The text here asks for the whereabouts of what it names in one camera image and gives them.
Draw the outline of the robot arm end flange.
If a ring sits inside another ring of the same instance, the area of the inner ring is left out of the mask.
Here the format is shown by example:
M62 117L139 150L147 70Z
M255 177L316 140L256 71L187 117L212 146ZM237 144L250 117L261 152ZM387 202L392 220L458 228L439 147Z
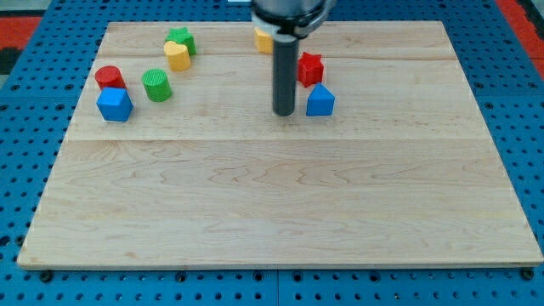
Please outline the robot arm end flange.
M328 18L336 0L252 0L252 22L278 39L304 39Z

